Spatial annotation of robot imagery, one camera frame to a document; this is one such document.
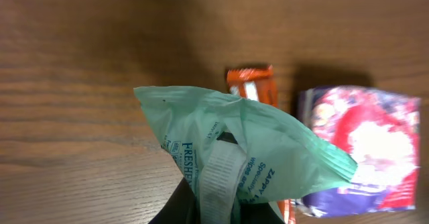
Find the green wipes packet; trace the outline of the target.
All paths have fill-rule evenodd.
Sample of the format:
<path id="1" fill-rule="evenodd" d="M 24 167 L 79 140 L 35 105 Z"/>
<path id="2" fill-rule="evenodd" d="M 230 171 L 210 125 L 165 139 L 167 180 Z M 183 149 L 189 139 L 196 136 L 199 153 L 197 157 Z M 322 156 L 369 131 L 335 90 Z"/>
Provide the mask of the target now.
<path id="1" fill-rule="evenodd" d="M 348 185 L 357 163 L 295 117 L 200 87 L 137 87 L 149 126 L 197 199 L 202 223 L 238 223 L 274 204 Z"/>

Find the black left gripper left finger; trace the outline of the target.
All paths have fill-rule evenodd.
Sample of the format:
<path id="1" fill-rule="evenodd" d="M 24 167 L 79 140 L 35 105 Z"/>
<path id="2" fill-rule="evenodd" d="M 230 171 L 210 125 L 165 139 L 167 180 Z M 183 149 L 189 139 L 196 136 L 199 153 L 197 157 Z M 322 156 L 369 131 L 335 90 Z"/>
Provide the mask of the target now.
<path id="1" fill-rule="evenodd" d="M 167 203 L 149 224 L 198 224 L 200 215 L 196 197 L 190 185 L 183 178 Z"/>

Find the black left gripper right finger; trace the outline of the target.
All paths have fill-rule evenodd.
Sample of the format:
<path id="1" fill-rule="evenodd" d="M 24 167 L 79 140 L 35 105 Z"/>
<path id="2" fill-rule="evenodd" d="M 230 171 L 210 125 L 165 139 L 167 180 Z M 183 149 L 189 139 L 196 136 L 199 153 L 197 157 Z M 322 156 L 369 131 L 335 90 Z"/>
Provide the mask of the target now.
<path id="1" fill-rule="evenodd" d="M 242 204 L 241 224 L 284 224 L 268 203 Z"/>

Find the red purple snack packet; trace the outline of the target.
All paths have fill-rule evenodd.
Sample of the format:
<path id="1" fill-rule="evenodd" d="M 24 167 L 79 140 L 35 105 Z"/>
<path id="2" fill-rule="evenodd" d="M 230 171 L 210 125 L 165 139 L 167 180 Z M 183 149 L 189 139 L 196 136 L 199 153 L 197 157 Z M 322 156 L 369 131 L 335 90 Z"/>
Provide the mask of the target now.
<path id="1" fill-rule="evenodd" d="M 349 186 L 296 200 L 318 218 L 415 208 L 420 167 L 420 98 L 370 87 L 316 87 L 300 93 L 298 119 L 358 164 Z"/>

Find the brown orange candy bar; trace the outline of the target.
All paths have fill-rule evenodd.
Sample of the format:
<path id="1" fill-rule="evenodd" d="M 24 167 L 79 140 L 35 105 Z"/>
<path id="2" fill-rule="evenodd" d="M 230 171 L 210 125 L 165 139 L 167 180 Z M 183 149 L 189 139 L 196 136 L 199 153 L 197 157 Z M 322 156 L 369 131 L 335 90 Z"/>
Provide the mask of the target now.
<path id="1" fill-rule="evenodd" d="M 278 108 L 278 90 L 273 78 L 273 66 L 269 64 L 250 64 L 226 70 L 225 80 L 229 92 L 247 99 Z M 296 224 L 294 206 L 291 200 L 269 203 L 270 211 L 265 213 L 275 221 Z"/>

